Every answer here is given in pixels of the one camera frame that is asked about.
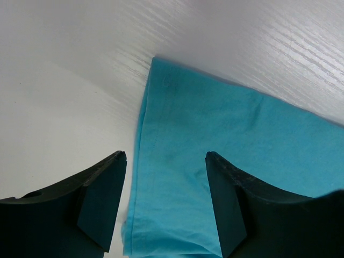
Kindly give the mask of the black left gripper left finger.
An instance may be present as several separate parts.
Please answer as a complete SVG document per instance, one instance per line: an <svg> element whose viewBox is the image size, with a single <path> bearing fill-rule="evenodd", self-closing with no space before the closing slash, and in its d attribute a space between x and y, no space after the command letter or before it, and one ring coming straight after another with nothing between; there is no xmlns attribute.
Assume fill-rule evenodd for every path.
<svg viewBox="0 0 344 258"><path fill-rule="evenodd" d="M110 251L126 174L117 151L21 198L1 200L1 257L103 257Z"/></svg>

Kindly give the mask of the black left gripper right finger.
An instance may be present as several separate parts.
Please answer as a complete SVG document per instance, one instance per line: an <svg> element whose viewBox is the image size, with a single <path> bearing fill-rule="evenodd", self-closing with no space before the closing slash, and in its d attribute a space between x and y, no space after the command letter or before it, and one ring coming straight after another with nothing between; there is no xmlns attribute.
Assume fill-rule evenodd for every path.
<svg viewBox="0 0 344 258"><path fill-rule="evenodd" d="M343 257L343 191L282 190L216 152L205 158L223 257Z"/></svg>

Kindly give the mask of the turquoise t-shirt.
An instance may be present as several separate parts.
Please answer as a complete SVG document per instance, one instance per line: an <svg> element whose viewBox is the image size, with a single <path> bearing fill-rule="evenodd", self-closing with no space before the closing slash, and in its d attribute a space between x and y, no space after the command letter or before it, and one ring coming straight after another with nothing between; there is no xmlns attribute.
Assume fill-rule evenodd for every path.
<svg viewBox="0 0 344 258"><path fill-rule="evenodd" d="M220 257L205 157L309 197L343 188L343 127L153 58L135 141L124 254Z"/></svg>

